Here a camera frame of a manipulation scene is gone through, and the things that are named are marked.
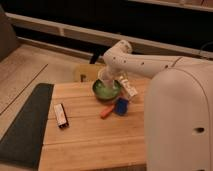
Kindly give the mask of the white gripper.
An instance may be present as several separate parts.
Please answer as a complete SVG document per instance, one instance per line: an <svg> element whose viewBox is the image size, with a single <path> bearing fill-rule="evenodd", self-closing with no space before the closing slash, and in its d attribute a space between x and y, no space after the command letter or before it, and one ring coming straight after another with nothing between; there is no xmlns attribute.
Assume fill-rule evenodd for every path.
<svg viewBox="0 0 213 171"><path fill-rule="evenodd" d="M115 69L115 68L106 66L99 71L99 79L100 77L108 77L110 79L115 80L115 78L119 76L121 73L122 71L120 69Z"/></svg>

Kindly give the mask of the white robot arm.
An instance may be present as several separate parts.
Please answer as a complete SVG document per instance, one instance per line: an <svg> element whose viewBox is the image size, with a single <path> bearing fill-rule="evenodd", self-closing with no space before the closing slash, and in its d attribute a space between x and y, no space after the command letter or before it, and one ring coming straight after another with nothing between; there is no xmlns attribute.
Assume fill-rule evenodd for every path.
<svg viewBox="0 0 213 171"><path fill-rule="evenodd" d="M144 100L148 171L213 171L213 61L135 55L121 40L108 49L101 77L120 71L151 79Z"/></svg>

